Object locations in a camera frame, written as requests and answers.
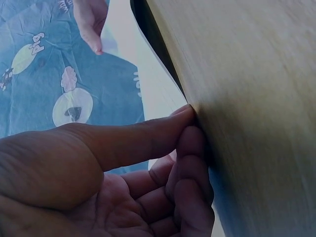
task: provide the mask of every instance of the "wooden surface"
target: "wooden surface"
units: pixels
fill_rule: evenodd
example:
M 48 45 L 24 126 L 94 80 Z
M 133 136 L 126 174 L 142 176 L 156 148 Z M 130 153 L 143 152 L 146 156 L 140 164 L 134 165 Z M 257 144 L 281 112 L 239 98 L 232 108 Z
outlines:
M 217 151 L 226 236 L 316 236 L 316 2 L 147 2 Z

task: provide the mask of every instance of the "blue fabric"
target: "blue fabric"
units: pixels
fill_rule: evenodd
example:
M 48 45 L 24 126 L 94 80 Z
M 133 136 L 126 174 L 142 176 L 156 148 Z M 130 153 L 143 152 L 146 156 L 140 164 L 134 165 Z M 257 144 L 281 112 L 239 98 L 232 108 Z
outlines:
M 144 120 L 137 67 L 90 50 L 80 37 L 71 0 L 0 3 L 0 137 L 51 129 L 67 119 L 93 125 Z

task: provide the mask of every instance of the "cartoon print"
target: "cartoon print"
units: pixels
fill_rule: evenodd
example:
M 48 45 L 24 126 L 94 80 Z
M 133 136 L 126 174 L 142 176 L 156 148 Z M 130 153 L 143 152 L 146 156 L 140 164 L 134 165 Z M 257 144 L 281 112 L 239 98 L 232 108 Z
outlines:
M 58 1 L 59 9 L 67 13 L 69 8 L 73 5 L 73 0 L 59 0 Z
M 53 121 L 56 127 L 79 122 L 86 123 L 93 109 L 93 100 L 89 92 L 76 88 L 77 74 L 72 67 L 66 67 L 62 74 L 61 87 L 63 93 L 53 108 Z
M 139 77 L 138 77 L 138 72 L 134 72 L 134 76 L 137 76 L 136 78 L 134 78 L 134 81 L 136 81 L 136 88 L 140 90 L 140 81 L 139 81 Z M 139 97 L 142 98 L 141 92 L 138 92 L 137 94 Z
M 40 45 L 40 39 L 44 37 L 44 33 L 39 33 L 32 38 L 33 44 L 27 44 L 17 52 L 12 61 L 11 68 L 6 69 L 2 75 L 0 88 L 3 91 L 6 90 L 7 85 L 12 81 L 13 75 L 20 74 L 27 69 L 34 61 L 36 55 L 45 49 L 44 46 Z
M 2 91 L 6 89 L 6 85 L 8 85 L 12 81 L 12 76 L 13 76 L 13 69 L 6 69 L 5 73 L 3 73 L 1 82 L 0 82 L 0 88 Z

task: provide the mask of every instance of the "hand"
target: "hand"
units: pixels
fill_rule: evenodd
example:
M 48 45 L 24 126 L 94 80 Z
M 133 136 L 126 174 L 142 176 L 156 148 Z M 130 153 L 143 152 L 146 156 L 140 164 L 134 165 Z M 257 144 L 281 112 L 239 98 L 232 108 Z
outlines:
M 0 140 L 1 233 L 210 237 L 213 193 L 193 119 L 183 107 L 132 126 L 72 123 Z M 150 171 L 103 173 L 159 157 Z
M 105 0 L 74 0 L 74 16 L 80 35 L 97 55 L 102 54 L 100 35 L 107 14 Z

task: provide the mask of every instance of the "white paper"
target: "white paper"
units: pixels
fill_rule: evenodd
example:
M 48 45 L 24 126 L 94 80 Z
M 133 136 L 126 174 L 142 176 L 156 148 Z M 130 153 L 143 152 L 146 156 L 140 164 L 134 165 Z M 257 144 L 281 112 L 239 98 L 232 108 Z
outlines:
M 110 1 L 101 40 L 103 52 L 137 66 L 145 120 L 169 116 L 187 104 L 174 79 L 139 29 L 130 0 Z

